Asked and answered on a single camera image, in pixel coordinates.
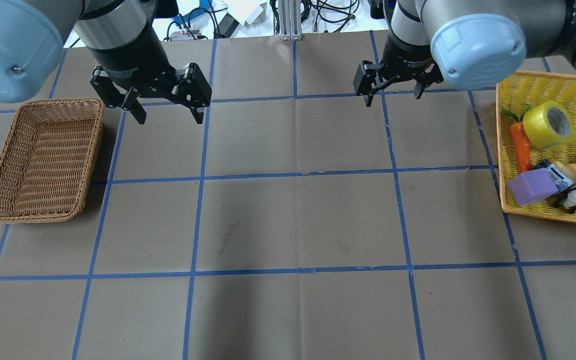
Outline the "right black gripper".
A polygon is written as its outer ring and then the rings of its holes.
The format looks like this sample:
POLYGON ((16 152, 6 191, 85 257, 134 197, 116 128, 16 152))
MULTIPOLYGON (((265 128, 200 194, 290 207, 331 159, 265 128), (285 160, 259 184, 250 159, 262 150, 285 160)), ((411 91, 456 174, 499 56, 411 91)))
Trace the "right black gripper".
POLYGON ((432 59, 430 45, 407 43, 393 30, 387 36, 382 59, 359 62, 353 78, 355 96, 361 97, 366 107, 371 107, 374 95, 392 84, 415 81, 413 95, 420 100, 425 90, 444 81, 441 69, 432 59))

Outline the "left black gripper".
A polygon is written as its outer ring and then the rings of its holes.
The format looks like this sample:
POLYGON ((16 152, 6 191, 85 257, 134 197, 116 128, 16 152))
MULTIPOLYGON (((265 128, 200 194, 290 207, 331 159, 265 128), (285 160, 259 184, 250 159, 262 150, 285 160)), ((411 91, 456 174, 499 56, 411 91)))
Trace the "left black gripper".
POLYGON ((126 44, 89 50, 97 61, 90 85, 106 107, 130 112, 144 125, 147 113, 138 100, 162 99, 189 109, 197 125, 204 123, 210 83, 195 62, 174 67, 150 25, 126 44))

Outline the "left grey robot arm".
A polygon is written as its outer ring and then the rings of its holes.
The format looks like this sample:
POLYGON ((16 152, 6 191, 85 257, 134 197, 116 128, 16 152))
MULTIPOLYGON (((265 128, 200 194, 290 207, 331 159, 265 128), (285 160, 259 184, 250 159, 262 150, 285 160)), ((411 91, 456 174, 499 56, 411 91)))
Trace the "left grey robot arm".
POLYGON ((201 125, 210 84, 196 63, 174 68, 153 28, 176 11, 174 0, 0 0, 0 103, 36 96, 76 32, 97 61, 90 84, 106 107, 143 125, 138 100, 164 99, 201 125))

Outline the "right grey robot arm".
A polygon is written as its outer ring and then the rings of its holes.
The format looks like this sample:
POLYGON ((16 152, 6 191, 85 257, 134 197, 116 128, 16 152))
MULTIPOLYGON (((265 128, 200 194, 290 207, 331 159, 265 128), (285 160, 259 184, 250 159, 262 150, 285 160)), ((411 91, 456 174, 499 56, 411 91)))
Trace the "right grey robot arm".
POLYGON ((397 0, 381 60, 363 60, 355 94, 414 81, 477 91, 498 84, 526 59, 563 56, 576 70, 576 0, 397 0))

